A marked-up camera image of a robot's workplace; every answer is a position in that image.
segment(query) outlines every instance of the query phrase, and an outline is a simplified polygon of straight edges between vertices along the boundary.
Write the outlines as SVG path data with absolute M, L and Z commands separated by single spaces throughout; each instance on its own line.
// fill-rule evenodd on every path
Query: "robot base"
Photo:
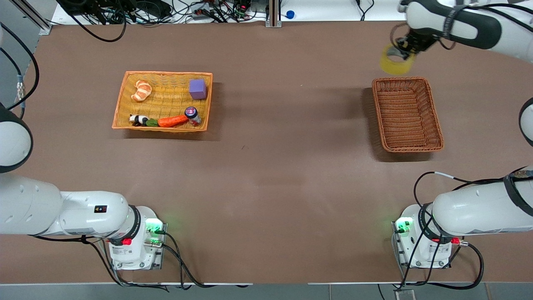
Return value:
M 392 222 L 393 234 L 392 244 L 394 254 L 402 269 L 402 266 L 407 266 L 415 244 L 420 235 L 422 228 L 418 222 L 418 212 L 420 207 L 418 205 L 408 206 L 402 213 L 401 217 Z M 398 230 L 403 229 L 405 232 L 398 233 Z M 423 236 L 418 243 L 418 247 L 413 255 L 411 261 L 412 269 L 429 269 L 431 267 L 431 260 L 437 248 L 437 243 L 433 242 L 426 236 Z M 441 269 L 448 264 L 448 259 L 451 254 L 451 243 L 441 244 L 438 247 L 435 261 L 433 262 L 434 269 Z
M 154 230 L 166 230 L 166 224 L 159 220 L 153 210 L 137 206 L 141 214 L 141 224 L 130 245 L 114 246 L 109 243 L 109 252 L 116 270 L 160 270 L 163 263 L 164 234 L 154 234 Z

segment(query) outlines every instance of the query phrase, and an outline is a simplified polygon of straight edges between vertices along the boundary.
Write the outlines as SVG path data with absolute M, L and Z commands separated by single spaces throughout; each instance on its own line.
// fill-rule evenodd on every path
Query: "croissant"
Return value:
M 135 87 L 137 92 L 132 95 L 132 99 L 135 101 L 144 101 L 152 93 L 152 87 L 144 80 L 138 80 Z

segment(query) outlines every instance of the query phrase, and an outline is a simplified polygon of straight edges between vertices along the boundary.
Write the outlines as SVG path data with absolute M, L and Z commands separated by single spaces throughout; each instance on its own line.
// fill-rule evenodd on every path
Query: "yellow basket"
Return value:
M 203 79 L 207 85 L 207 99 L 194 100 L 189 94 L 189 81 Z M 135 83 L 145 80 L 152 86 L 152 94 L 146 100 L 137 102 L 131 95 L 137 92 Z M 206 131 L 211 107 L 213 73 L 127 71 L 118 94 L 113 129 L 136 129 L 165 132 Z M 183 115 L 185 109 L 194 106 L 201 118 L 200 126 L 189 122 L 175 127 L 136 127 L 130 122 L 130 115 L 144 115 L 153 119 Z

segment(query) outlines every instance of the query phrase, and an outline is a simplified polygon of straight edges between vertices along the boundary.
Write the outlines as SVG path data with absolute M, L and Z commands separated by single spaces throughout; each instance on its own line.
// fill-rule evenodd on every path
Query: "yellow tape roll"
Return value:
M 381 59 L 379 60 L 379 65 L 381 66 L 381 69 L 391 75 L 402 75 L 409 72 L 409 70 L 411 70 L 411 67 L 413 66 L 413 62 L 415 61 L 415 55 L 411 53 L 406 60 L 394 61 L 391 60 L 388 55 L 389 49 L 391 47 L 394 46 L 392 44 L 389 44 L 383 49 Z

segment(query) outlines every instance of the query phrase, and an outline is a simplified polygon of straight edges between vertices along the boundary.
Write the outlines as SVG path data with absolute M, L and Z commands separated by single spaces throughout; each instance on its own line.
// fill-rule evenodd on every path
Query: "orange wicker basket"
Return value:
M 203 79 L 207 85 L 207 99 L 194 100 L 189 94 L 189 81 Z M 152 86 L 152 94 L 145 101 L 137 102 L 131 99 L 137 88 L 137 80 L 145 80 Z M 122 80 L 118 94 L 117 108 L 113 119 L 113 129 L 136 129 L 166 132 L 206 131 L 211 107 L 211 92 L 213 89 L 213 73 L 194 72 L 154 72 L 127 71 Z M 175 127 L 135 127 L 130 123 L 130 114 L 145 115 L 159 119 L 183 115 L 185 109 L 194 106 L 201 118 L 200 126 L 194 127 L 189 122 Z
M 431 88 L 422 77 L 372 82 L 381 144 L 388 152 L 436 152 L 444 141 Z

